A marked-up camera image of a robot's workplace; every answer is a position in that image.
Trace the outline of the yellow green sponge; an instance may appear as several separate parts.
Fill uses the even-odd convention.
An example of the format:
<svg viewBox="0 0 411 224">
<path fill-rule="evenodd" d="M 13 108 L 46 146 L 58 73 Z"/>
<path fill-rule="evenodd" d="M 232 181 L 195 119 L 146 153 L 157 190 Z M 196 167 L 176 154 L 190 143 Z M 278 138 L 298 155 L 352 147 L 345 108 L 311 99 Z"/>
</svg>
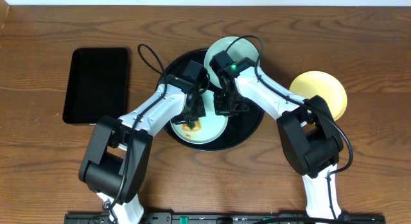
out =
<svg viewBox="0 0 411 224">
<path fill-rule="evenodd" d="M 188 123 L 184 123 L 182 125 L 182 129 L 183 131 L 187 131 L 187 132 L 199 131 L 201 129 L 200 121 L 196 120 L 196 121 L 190 121 Z"/>
</svg>

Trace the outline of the light blue plate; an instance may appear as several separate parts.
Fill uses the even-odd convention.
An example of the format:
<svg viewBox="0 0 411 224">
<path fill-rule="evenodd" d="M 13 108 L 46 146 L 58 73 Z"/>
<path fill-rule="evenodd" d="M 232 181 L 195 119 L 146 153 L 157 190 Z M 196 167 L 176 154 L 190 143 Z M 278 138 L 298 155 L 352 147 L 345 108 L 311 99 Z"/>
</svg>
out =
<svg viewBox="0 0 411 224">
<path fill-rule="evenodd" d="M 207 90 L 202 94 L 205 108 L 205 116 L 198 119 L 199 130 L 189 131 L 184 129 L 184 125 L 171 124 L 172 130 L 183 141 L 191 144 L 205 144 L 217 139 L 225 130 L 228 118 L 218 116 L 214 109 L 214 92 Z"/>
<path fill-rule="evenodd" d="M 207 50 L 204 58 L 204 67 L 207 69 L 210 77 L 211 83 L 216 87 L 221 89 L 219 79 L 216 73 L 212 70 L 210 66 L 210 61 L 213 56 L 221 51 L 225 51 L 228 46 L 237 39 L 237 37 L 225 37 L 214 42 L 210 48 Z M 258 57 L 258 50 L 256 47 L 246 39 L 240 39 L 235 42 L 228 50 L 228 55 L 234 60 L 241 60 L 244 57 L 248 57 L 253 61 L 256 61 Z"/>
</svg>

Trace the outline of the yellow plate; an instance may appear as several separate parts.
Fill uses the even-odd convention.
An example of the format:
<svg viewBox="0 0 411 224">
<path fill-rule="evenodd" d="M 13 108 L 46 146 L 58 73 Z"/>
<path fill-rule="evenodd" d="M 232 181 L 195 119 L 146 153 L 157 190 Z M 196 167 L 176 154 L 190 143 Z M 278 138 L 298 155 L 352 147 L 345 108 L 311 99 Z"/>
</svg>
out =
<svg viewBox="0 0 411 224">
<path fill-rule="evenodd" d="M 325 99 L 335 121 L 342 117 L 347 108 L 347 93 L 343 85 L 334 76 L 322 71 L 300 74 L 289 90 L 306 98 L 318 95 Z"/>
</svg>

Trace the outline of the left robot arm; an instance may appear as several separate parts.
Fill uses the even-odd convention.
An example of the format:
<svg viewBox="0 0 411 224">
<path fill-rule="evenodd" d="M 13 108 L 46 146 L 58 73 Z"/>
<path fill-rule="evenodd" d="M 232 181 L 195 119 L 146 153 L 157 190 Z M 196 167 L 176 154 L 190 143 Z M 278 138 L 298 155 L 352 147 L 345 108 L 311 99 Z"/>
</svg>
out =
<svg viewBox="0 0 411 224">
<path fill-rule="evenodd" d="M 139 223 L 138 192 L 146 175 L 153 138 L 173 118 L 187 121 L 209 83 L 208 75 L 167 75 L 152 96 L 129 114 L 103 116 L 93 130 L 78 178 L 103 200 L 107 223 Z"/>
</svg>

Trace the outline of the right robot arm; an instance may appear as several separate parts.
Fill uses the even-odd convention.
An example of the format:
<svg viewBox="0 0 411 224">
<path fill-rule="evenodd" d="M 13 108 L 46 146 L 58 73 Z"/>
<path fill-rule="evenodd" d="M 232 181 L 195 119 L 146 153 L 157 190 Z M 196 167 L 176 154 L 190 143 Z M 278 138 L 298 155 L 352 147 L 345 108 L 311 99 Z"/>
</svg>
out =
<svg viewBox="0 0 411 224">
<path fill-rule="evenodd" d="M 295 94 L 273 81 L 248 57 L 214 57 L 211 69 L 218 76 L 222 92 L 214 97 L 218 115 L 232 116 L 251 101 L 277 123 L 284 155 L 302 175 L 311 218 L 337 219 L 335 173 L 343 149 L 342 131 L 335 124 L 326 101 Z"/>
</svg>

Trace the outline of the round black tray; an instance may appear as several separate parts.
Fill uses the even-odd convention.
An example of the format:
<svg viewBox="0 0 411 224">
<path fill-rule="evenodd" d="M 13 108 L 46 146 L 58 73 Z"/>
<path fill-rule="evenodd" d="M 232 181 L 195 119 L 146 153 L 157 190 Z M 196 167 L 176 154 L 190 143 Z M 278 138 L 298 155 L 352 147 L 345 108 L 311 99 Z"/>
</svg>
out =
<svg viewBox="0 0 411 224">
<path fill-rule="evenodd" d="M 218 87 L 214 85 L 208 90 L 216 92 Z M 228 123 L 223 133 L 214 141 L 205 144 L 191 144 L 183 141 L 172 130 L 171 123 L 164 126 L 164 130 L 177 142 L 200 151 L 222 151 L 235 147 L 250 137 L 260 125 L 264 111 L 256 104 L 250 104 L 250 111 L 238 116 L 228 117 Z"/>
</svg>

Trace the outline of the black rectangular bin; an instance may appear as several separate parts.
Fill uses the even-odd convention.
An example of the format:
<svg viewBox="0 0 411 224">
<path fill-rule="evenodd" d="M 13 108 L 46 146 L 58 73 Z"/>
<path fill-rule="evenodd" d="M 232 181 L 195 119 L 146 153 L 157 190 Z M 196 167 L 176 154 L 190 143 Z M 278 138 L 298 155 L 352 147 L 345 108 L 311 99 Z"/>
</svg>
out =
<svg viewBox="0 0 411 224">
<path fill-rule="evenodd" d="M 73 51 L 62 119 L 94 124 L 127 109 L 130 51 L 127 47 L 81 47 Z"/>
</svg>

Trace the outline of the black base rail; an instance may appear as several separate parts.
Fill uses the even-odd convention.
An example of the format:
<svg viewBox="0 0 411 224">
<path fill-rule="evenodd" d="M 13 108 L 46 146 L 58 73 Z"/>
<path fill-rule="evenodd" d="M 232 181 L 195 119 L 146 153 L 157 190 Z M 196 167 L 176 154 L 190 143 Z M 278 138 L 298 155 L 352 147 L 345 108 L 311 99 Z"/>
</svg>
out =
<svg viewBox="0 0 411 224">
<path fill-rule="evenodd" d="M 66 214 L 64 224 L 112 223 L 109 213 Z M 145 214 L 140 224 L 248 224 L 248 223 L 313 223 L 314 219 L 302 213 L 282 213 L 278 215 L 225 215 L 225 214 L 171 214 L 151 212 Z M 329 223 L 386 224 L 384 216 L 343 214 Z"/>
</svg>

